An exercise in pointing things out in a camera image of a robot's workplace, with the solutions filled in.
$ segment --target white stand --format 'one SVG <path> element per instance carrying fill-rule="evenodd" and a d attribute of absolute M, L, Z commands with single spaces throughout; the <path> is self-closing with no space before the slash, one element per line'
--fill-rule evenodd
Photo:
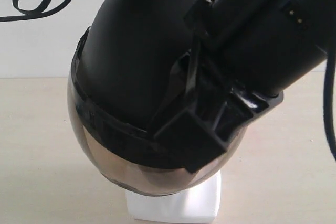
<path fill-rule="evenodd" d="M 180 193 L 147 197 L 126 191 L 129 214 L 137 220 L 196 224 L 215 220 L 221 201 L 220 171 L 203 183 Z"/>

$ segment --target table surface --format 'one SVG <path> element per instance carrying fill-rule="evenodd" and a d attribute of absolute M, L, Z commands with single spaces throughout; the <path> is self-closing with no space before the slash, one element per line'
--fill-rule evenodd
<path fill-rule="evenodd" d="M 0 223 L 136 224 L 72 132 L 66 79 L 0 80 Z M 323 73 L 289 88 L 223 167 L 214 223 L 335 223 L 336 163 L 322 120 Z"/>

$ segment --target white wall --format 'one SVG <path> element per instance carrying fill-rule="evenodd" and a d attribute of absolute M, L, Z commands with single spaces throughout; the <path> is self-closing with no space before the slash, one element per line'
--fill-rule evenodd
<path fill-rule="evenodd" d="M 11 1 L 0 0 L 0 16 L 18 15 Z M 21 8 L 35 8 L 40 1 L 21 0 Z M 52 6 L 62 1 L 53 0 Z M 73 0 L 48 18 L 0 23 L 0 78 L 67 76 L 78 40 L 102 2 Z"/>

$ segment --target black cable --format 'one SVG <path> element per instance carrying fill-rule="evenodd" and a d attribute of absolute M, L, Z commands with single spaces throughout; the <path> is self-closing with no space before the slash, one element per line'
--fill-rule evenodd
<path fill-rule="evenodd" d="M 327 67 L 325 69 L 324 90 L 323 90 L 323 120 L 324 130 L 327 137 L 330 151 L 336 160 L 336 137 L 333 123 L 333 90 L 336 69 L 336 0 L 330 0 L 332 8 L 331 16 L 331 38 L 328 45 Z"/>
<path fill-rule="evenodd" d="M 23 10 L 19 8 L 19 4 L 18 4 L 19 0 L 12 0 L 12 2 L 13 2 L 13 6 L 19 12 L 23 13 L 24 15 L 0 17 L 0 22 L 11 22 L 11 21 L 45 18 L 45 17 L 51 16 L 63 10 L 71 2 L 71 0 L 64 0 L 59 6 L 49 11 L 46 11 L 46 12 L 44 11 L 49 6 L 51 0 L 42 0 L 41 4 L 34 10 Z"/>

